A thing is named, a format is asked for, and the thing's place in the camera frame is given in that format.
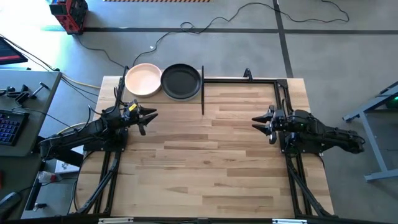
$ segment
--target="yellow cable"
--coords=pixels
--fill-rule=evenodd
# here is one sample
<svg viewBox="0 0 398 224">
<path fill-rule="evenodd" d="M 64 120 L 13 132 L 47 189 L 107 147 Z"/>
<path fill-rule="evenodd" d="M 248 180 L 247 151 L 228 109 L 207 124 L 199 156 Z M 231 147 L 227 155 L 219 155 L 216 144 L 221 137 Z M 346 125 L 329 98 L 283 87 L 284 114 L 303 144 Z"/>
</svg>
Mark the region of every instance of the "yellow cable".
<svg viewBox="0 0 398 224">
<path fill-rule="evenodd" d="M 70 127 L 67 127 L 67 128 L 65 128 L 65 129 L 59 131 L 57 134 L 64 133 L 66 130 L 69 130 L 70 128 L 74 128 L 74 127 L 79 126 L 79 125 L 82 125 L 82 124 L 86 124 L 86 123 L 83 122 L 83 123 L 79 123 L 79 124 L 74 124 L 74 125 L 72 125 L 72 126 L 70 126 Z"/>
<path fill-rule="evenodd" d="M 64 78 L 66 78 L 67 80 L 69 80 L 69 81 L 71 81 L 71 82 L 74 82 L 74 83 L 76 83 L 76 84 L 83 85 L 83 86 L 88 86 L 88 87 L 92 87 L 92 88 L 96 88 L 96 89 L 101 89 L 101 87 L 99 87 L 99 86 L 94 86 L 94 85 L 90 85 L 90 84 L 86 84 L 86 83 L 81 83 L 81 82 L 75 81 L 75 80 L 69 78 L 69 77 L 68 77 L 66 74 L 64 74 L 64 73 L 62 74 L 62 76 L 63 76 Z"/>
</svg>

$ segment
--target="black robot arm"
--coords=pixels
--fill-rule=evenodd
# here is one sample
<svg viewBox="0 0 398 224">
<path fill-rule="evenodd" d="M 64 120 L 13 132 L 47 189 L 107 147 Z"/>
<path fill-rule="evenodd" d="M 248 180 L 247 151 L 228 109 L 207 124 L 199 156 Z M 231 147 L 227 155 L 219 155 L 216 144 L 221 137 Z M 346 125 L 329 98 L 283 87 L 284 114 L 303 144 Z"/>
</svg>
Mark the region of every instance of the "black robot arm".
<svg viewBox="0 0 398 224">
<path fill-rule="evenodd" d="M 113 107 L 105 110 L 101 117 L 90 122 L 80 130 L 69 131 L 64 134 L 55 134 L 39 143 L 40 153 L 43 159 L 58 159 L 66 163 L 79 166 L 79 159 L 75 159 L 71 149 L 77 146 L 90 144 L 96 141 L 102 142 L 105 146 L 111 146 L 120 142 L 123 138 L 121 130 L 131 125 L 138 125 L 141 135 L 145 135 L 144 126 L 152 121 L 157 113 L 152 114 L 156 109 L 144 108 L 136 100 L 126 104 L 121 114 L 119 110 L 112 111 Z"/>
<path fill-rule="evenodd" d="M 277 131 L 284 132 L 285 142 L 291 146 L 287 147 L 288 151 L 322 153 L 333 146 L 353 154 L 364 151 L 364 139 L 357 132 L 326 126 L 304 110 L 295 110 L 286 116 L 284 110 L 275 110 L 271 105 L 265 115 L 252 120 L 267 123 L 253 127 L 270 136 L 270 144 L 276 142 Z"/>
</svg>

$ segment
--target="white bowl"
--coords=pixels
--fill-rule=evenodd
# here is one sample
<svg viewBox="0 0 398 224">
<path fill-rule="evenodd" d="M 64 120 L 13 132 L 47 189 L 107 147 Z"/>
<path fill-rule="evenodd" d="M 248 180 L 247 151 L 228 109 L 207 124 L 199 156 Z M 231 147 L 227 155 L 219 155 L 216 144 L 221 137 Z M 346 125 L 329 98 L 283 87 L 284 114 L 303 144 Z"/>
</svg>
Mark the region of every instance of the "white bowl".
<svg viewBox="0 0 398 224">
<path fill-rule="evenodd" d="M 126 74 L 126 88 L 136 96 L 150 97 L 160 90 L 162 71 L 150 63 L 132 67 Z"/>
</svg>

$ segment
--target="red tool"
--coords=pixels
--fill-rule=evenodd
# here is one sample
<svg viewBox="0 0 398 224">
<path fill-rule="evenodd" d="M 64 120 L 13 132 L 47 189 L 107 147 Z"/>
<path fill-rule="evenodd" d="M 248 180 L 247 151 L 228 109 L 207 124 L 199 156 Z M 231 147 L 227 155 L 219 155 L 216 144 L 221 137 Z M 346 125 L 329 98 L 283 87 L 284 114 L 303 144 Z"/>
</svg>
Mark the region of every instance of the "red tool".
<svg viewBox="0 0 398 224">
<path fill-rule="evenodd" d="M 85 0 L 53 0 L 50 4 L 53 14 L 67 34 L 82 34 L 88 11 Z"/>
</svg>

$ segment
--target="power cord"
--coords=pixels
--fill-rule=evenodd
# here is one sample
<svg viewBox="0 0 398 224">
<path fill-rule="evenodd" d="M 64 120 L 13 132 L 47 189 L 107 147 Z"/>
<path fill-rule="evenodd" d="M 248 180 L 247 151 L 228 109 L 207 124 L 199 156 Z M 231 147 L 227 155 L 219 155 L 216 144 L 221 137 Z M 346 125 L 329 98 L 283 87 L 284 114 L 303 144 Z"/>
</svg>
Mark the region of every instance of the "power cord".
<svg viewBox="0 0 398 224">
<path fill-rule="evenodd" d="M 79 173 L 78 173 L 78 175 L 77 175 L 77 179 L 76 179 L 75 183 L 73 184 L 72 199 L 70 200 L 69 208 L 70 208 L 70 206 L 72 205 L 72 202 L 73 202 L 73 205 L 75 206 L 75 210 L 76 210 L 76 211 L 78 210 L 78 208 L 77 208 L 77 203 L 76 203 L 76 197 L 75 197 L 75 195 L 76 195 L 76 188 L 77 188 L 77 181 L 78 181 L 78 179 L 79 179 L 80 171 L 81 171 L 81 168 L 83 167 L 83 164 L 84 164 L 85 160 L 86 160 L 92 153 L 93 153 L 93 151 L 87 153 L 87 155 L 86 155 L 86 156 L 83 158 L 83 160 L 81 161 L 81 165 L 80 165 L 80 167 L 79 167 Z"/>
<path fill-rule="evenodd" d="M 63 78 L 61 79 L 63 82 L 65 82 L 65 84 L 67 84 L 68 86 L 70 86 L 72 89 L 74 89 L 77 93 L 79 93 L 82 97 L 86 98 L 88 101 L 94 103 L 95 105 L 97 104 L 95 101 L 93 101 L 92 99 L 88 98 L 87 96 L 85 96 L 82 92 L 80 92 L 79 90 L 77 90 L 77 88 L 72 85 L 71 83 L 69 83 L 68 81 L 64 80 Z"/>
<path fill-rule="evenodd" d="M 51 71 L 53 71 L 53 72 L 58 72 L 55 68 L 53 68 L 53 67 L 50 66 L 49 64 L 45 63 L 43 60 L 41 60 L 40 58 L 36 57 L 34 54 L 32 54 L 32 53 L 28 52 L 27 50 L 23 49 L 21 46 L 17 45 L 16 43 L 14 43 L 13 41 L 11 41 L 11 40 L 8 39 L 7 37 L 3 36 L 2 34 L 0 34 L 0 37 L 2 37 L 4 40 L 8 41 L 10 44 L 14 45 L 15 47 L 17 47 L 18 49 L 20 49 L 20 50 L 26 52 L 27 54 L 33 56 L 34 58 L 36 58 L 37 60 L 39 60 L 40 62 L 42 62 L 45 66 L 47 66 L 49 69 L 51 69 Z M 32 60 L 32 59 L 31 59 L 29 56 L 27 56 L 26 54 L 24 54 L 24 53 L 21 53 L 21 54 L 24 55 L 24 56 L 26 56 L 29 60 L 33 61 L 33 62 L 36 63 L 37 65 L 40 65 L 40 66 L 41 66 L 42 68 L 44 68 L 45 70 L 47 70 L 43 65 L 41 65 L 41 64 L 39 64 L 38 62 Z M 99 86 L 94 86 L 94 85 L 90 85 L 90 84 L 86 84 L 86 83 L 82 83 L 82 82 L 75 81 L 75 80 L 71 79 L 70 77 L 68 77 L 68 76 L 65 75 L 65 74 L 62 74 L 62 77 L 63 77 L 63 78 L 66 78 L 67 80 L 69 80 L 69 81 L 71 81 L 71 82 L 73 82 L 73 83 L 79 84 L 79 85 L 83 85 L 83 86 L 87 86 L 87 87 L 91 87 L 91 88 L 96 88 L 96 89 L 100 89 L 100 88 L 101 88 L 101 87 L 99 87 Z"/>
<path fill-rule="evenodd" d="M 331 2 L 331 1 L 326 1 L 326 0 L 321 0 L 321 2 L 333 4 L 334 6 L 336 6 L 336 7 L 338 8 L 338 10 L 339 10 L 340 12 L 342 12 L 342 13 L 345 14 L 345 16 L 347 17 L 347 19 L 332 19 L 332 20 L 330 20 L 330 21 L 324 21 L 324 20 L 322 20 L 322 19 L 309 18 L 309 19 L 305 19 L 305 20 L 300 21 L 300 20 L 293 19 L 293 18 L 292 18 L 289 14 L 287 14 L 286 12 L 282 12 L 282 11 L 280 11 L 280 10 L 274 9 L 272 6 L 270 6 L 270 5 L 268 5 L 268 4 L 261 3 L 261 2 L 250 2 L 250 3 L 247 3 L 247 4 L 243 5 L 243 6 L 241 6 L 241 7 L 236 11 L 235 15 L 233 15 L 230 19 L 225 19 L 224 17 L 218 16 L 218 17 L 214 18 L 213 20 L 211 20 L 211 22 L 210 22 L 205 28 L 203 28 L 203 29 L 202 29 L 201 31 L 199 31 L 199 32 L 193 32 L 193 31 L 192 31 L 192 29 L 194 29 L 194 28 L 196 28 L 196 27 L 195 27 L 191 22 L 183 22 L 183 23 L 181 23 L 181 24 L 180 24 L 180 29 L 181 29 L 181 31 L 178 31 L 178 32 L 168 32 L 168 33 L 164 34 L 161 38 L 159 38 L 159 39 L 156 41 L 155 47 L 154 47 L 152 50 L 147 51 L 147 52 L 143 52 L 143 53 L 139 54 L 139 55 L 136 57 L 136 59 L 134 59 L 134 61 L 133 61 L 133 63 L 132 63 L 132 66 L 135 66 L 135 64 L 136 64 L 136 62 L 137 62 L 137 60 L 138 60 L 138 58 L 139 58 L 141 55 L 149 54 L 149 53 L 151 53 L 151 52 L 155 52 L 155 51 L 157 50 L 157 45 L 158 45 L 158 43 L 159 43 L 164 37 L 168 36 L 169 34 L 178 34 L 178 33 L 183 33 L 183 32 L 184 32 L 184 33 L 189 33 L 189 34 L 201 34 L 202 32 L 206 31 L 206 30 L 212 25 L 212 23 L 213 23 L 215 20 L 217 20 L 217 19 L 222 19 L 222 20 L 224 20 L 224 21 L 226 21 L 226 22 L 231 22 L 231 21 L 239 14 L 239 11 L 240 11 L 241 9 L 243 9 L 243 8 L 246 7 L 246 6 L 250 6 L 250 5 L 261 5 L 261 6 L 268 7 L 268 8 L 270 8 L 270 9 L 274 10 L 275 12 L 279 12 L 279 13 L 285 15 L 287 18 L 289 18 L 289 19 L 290 19 L 291 21 L 293 21 L 293 22 L 308 22 L 308 21 L 318 21 L 318 22 L 324 22 L 324 23 L 336 22 L 336 21 L 349 22 L 349 15 L 348 15 L 348 13 L 347 13 L 346 11 L 344 11 L 344 10 L 341 10 L 341 8 L 340 8 L 336 3 L 333 3 L 333 2 Z M 187 25 L 187 24 L 190 25 L 190 27 L 189 27 L 189 28 L 184 28 L 184 25 Z"/>
<path fill-rule="evenodd" d="M 14 107 L 14 108 L 11 109 L 11 110 L 13 111 L 13 110 L 15 110 L 15 109 L 23 109 L 23 110 L 29 110 L 29 111 L 38 112 L 38 113 L 44 114 L 44 115 L 46 115 L 46 116 L 49 116 L 50 118 L 52 118 L 52 119 L 58 121 L 59 123 L 61 123 L 61 124 L 65 125 L 65 126 L 67 126 L 68 128 L 75 129 L 75 128 L 73 128 L 73 127 L 71 127 L 71 126 L 65 124 L 64 122 L 58 120 L 57 118 L 54 118 L 53 116 L 51 116 L 51 115 L 49 115 L 49 114 L 47 114 L 47 113 L 44 113 L 44 112 L 41 112 L 41 111 L 38 111 L 38 110 L 33 110 L 33 109 L 30 109 L 30 108 L 26 108 L 26 107 L 20 107 L 20 106 Z"/>
<path fill-rule="evenodd" d="M 110 62 L 113 62 L 113 63 L 115 63 L 116 65 L 119 65 L 120 67 L 124 68 L 124 66 L 123 66 L 122 64 L 120 64 L 120 63 L 118 63 L 118 62 L 112 60 L 111 57 L 108 55 L 108 53 L 107 53 L 106 50 L 104 50 L 104 49 L 94 49 L 94 48 L 91 48 L 91 47 L 87 47 L 87 46 L 85 46 L 84 44 L 82 44 L 82 42 L 80 41 L 79 36 L 77 36 L 77 35 L 74 35 L 74 36 L 76 37 L 77 41 L 79 41 L 80 45 L 83 46 L 85 49 L 104 52 L 105 55 L 106 55 L 106 57 L 108 58 L 108 60 L 109 60 Z"/>
<path fill-rule="evenodd" d="M 61 180 L 56 180 L 56 181 L 53 181 L 53 182 L 49 182 L 49 183 L 43 184 L 41 187 L 47 186 L 48 184 L 61 182 L 61 181 L 63 181 L 63 180 L 77 180 L 77 179 L 76 179 L 76 178 L 63 178 L 63 179 L 61 179 Z M 23 191 L 25 191 L 25 190 L 28 190 L 28 189 L 32 189 L 32 188 L 34 188 L 34 187 L 36 187 L 36 186 L 26 187 L 26 188 L 24 188 L 24 189 L 18 191 L 17 194 L 21 195 L 21 192 L 23 192 Z"/>
</svg>

